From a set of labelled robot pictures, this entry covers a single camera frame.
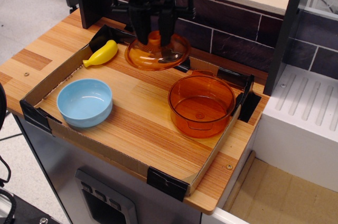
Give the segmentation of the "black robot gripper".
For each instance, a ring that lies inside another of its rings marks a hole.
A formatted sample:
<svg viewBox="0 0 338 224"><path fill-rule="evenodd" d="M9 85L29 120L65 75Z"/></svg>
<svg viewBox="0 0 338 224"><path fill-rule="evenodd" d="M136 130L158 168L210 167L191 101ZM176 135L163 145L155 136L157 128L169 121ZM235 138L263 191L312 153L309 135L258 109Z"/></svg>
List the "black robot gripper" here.
<svg viewBox="0 0 338 224"><path fill-rule="evenodd" d="M128 14L137 39L148 44L151 16L158 16L161 46L169 45L176 18L194 18L194 0L112 0L112 11Z"/></svg>

